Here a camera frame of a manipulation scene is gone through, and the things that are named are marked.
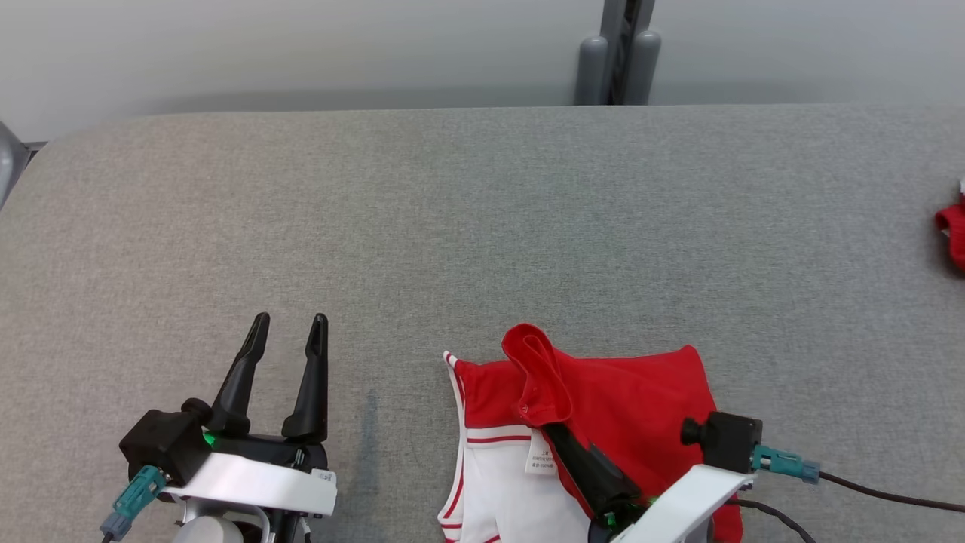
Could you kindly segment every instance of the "gray table surface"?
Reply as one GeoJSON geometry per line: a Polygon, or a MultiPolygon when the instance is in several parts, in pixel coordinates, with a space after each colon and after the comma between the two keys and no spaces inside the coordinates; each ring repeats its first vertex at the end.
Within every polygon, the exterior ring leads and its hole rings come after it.
{"type": "MultiPolygon", "coordinates": [[[[690,343],[718,405],[868,485],[965,501],[965,274],[932,224],[965,108],[854,105],[209,114],[50,144],[0,212],[0,525],[99,541],[117,442],[206,400],[262,310],[254,430],[331,319],[320,541],[441,541],[440,354],[512,325],[578,356],[690,343]]],[[[957,541],[965,516],[764,475],[823,543],[957,541]]],[[[154,504],[125,541],[170,541],[154,504]]],[[[746,541],[795,541],[745,513],[746,541]]]]}

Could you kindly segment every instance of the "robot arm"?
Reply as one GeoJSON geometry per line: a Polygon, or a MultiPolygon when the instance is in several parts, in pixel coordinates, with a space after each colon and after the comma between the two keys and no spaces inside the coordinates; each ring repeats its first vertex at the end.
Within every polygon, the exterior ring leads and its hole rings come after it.
{"type": "Polygon", "coordinates": [[[254,514],[255,541],[290,543],[304,517],[331,516],[336,476],[322,442],[327,436],[328,319],[318,313],[305,347],[306,364],[293,413],[281,436],[248,434],[255,367],[264,354],[270,319],[255,317],[212,407],[197,398],[180,412],[148,411],[121,440],[131,483],[101,526],[104,541],[120,541],[154,498],[184,509],[178,543],[248,543],[252,531],[221,518],[254,514]]]}
{"type": "MultiPolygon", "coordinates": [[[[781,451],[760,445],[760,420],[714,412],[701,425],[683,421],[680,440],[698,444],[703,464],[694,466],[653,503],[606,455],[583,448],[560,423],[541,428],[593,512],[590,543],[704,543],[712,538],[710,516],[738,490],[750,488],[758,469],[790,462],[781,451]]],[[[816,465],[808,464],[814,472],[816,465]]]]}

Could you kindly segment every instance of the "clothing label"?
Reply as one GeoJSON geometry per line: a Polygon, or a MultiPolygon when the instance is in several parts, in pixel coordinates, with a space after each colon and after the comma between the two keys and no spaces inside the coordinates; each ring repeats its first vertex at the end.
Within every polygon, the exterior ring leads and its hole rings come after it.
{"type": "Polygon", "coordinates": [[[530,455],[526,457],[526,473],[536,475],[555,475],[556,460],[553,459],[553,451],[549,448],[549,443],[542,436],[542,432],[533,429],[533,437],[530,440],[530,455]]]}

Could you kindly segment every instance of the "red cloth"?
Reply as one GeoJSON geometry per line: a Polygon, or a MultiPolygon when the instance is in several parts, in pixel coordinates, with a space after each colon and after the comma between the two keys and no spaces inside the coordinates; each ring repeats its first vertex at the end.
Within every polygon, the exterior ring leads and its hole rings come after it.
{"type": "MultiPolygon", "coordinates": [[[[455,366],[466,388],[479,391],[486,402],[473,405],[473,397],[466,397],[467,428],[561,422],[584,447],[592,443],[603,451],[644,499],[664,493],[701,462],[698,447],[680,444],[684,418],[705,420],[716,410],[693,347],[650,357],[574,358],[555,349],[542,330],[524,324],[507,332],[503,351],[509,361],[455,366]]],[[[559,470],[559,475],[580,500],[569,474],[559,470]]],[[[743,527],[736,506],[718,510],[714,524],[718,541],[739,543],[743,527]]]]}
{"type": "Polygon", "coordinates": [[[965,202],[947,207],[935,214],[935,223],[939,230],[949,230],[951,259],[965,272],[965,202]]]}

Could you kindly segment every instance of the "black cable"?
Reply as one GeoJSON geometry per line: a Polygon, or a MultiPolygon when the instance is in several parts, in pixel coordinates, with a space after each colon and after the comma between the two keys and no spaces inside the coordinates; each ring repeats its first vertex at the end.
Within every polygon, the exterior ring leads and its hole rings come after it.
{"type": "Polygon", "coordinates": [[[805,543],[816,543],[814,541],[814,538],[811,537],[811,535],[804,528],[802,528],[801,525],[794,522],[786,514],[782,513],[781,511],[778,511],[777,509],[775,509],[774,507],[771,507],[770,505],[767,505],[766,503],[761,503],[760,501],[751,501],[751,500],[727,500],[727,505],[740,505],[741,507],[756,509],[762,513],[767,513],[772,517],[777,517],[778,520],[784,523],[786,527],[796,531],[798,535],[801,536],[801,539],[803,539],[805,543]]]}
{"type": "Polygon", "coordinates": [[[842,479],[836,475],[831,475],[828,472],[821,472],[820,477],[826,481],[839,484],[844,488],[849,488],[855,492],[860,492],[862,494],[867,494],[873,498],[878,498],[880,500],[897,501],[898,503],[907,503],[909,505],[919,505],[921,507],[930,507],[932,509],[944,509],[946,511],[954,511],[956,513],[965,513],[965,505],[959,505],[958,503],[947,503],[944,501],[935,500],[922,500],[920,498],[910,498],[907,496],[902,496],[901,494],[891,494],[888,492],[881,492],[880,490],[874,490],[868,488],[867,486],[861,486],[858,483],[853,483],[847,479],[842,479]]]}

